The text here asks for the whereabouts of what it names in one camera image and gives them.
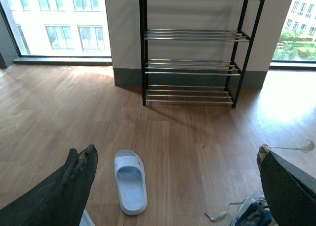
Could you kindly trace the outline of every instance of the building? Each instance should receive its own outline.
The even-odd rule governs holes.
[[[105,0],[1,2],[22,55],[111,56]]]
[[[283,30],[301,32],[316,41],[316,0],[293,0]]]

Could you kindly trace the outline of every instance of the floorboard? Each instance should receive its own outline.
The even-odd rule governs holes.
[[[97,226],[225,226],[215,216],[261,190],[263,143],[316,141],[316,72],[269,71],[262,89],[242,89],[236,109],[150,104],[139,87],[114,86],[111,67],[12,65],[0,70],[0,207],[93,143],[98,168],[86,209]],[[146,172],[148,206],[119,206],[114,156],[135,151]],[[275,152],[316,178],[316,150]]]

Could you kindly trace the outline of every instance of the metal shoe rack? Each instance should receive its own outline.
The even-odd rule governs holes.
[[[148,28],[147,0],[140,2],[140,31],[141,31],[141,64],[142,64],[142,95],[143,105],[149,102],[171,103],[201,103],[201,104],[229,104],[236,107],[242,81],[247,68],[251,48],[259,24],[264,0],[259,1],[256,19],[251,36],[242,31],[248,2],[242,0],[243,6],[237,30],[177,30]],[[228,61],[209,60],[174,60],[149,59],[148,41],[201,41],[201,42],[232,42],[234,44],[231,59]],[[235,62],[238,43],[248,43],[243,66],[240,68]],[[190,79],[196,76],[211,75],[225,76],[220,87],[190,86],[190,85],[155,85],[149,84],[150,75],[189,75]],[[238,77],[237,88],[232,92],[231,77]]]

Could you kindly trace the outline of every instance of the white slipper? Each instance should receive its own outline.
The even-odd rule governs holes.
[[[121,150],[114,158],[119,204],[127,215],[138,215],[147,206],[145,170],[140,157],[132,151]]]

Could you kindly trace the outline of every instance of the wall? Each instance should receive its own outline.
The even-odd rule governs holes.
[[[18,53],[15,49],[4,19],[0,14],[0,68],[9,67],[13,64],[13,60],[17,57]]]
[[[285,17],[292,0],[266,0],[256,39],[249,59],[244,87],[261,87],[277,45]],[[244,30],[250,31],[256,4],[250,7],[244,23]],[[140,85],[140,31],[138,0],[106,0],[110,43],[116,85]],[[193,28],[220,29],[225,27],[236,29],[241,3],[236,1],[218,1],[209,3],[204,0],[155,0],[149,3],[149,26],[155,28]],[[227,57],[231,45],[215,44],[207,48],[207,44],[191,44],[190,48],[179,44],[163,42],[151,44],[150,53],[155,57],[185,57],[216,60]],[[237,53],[237,61],[242,62],[246,47]]]

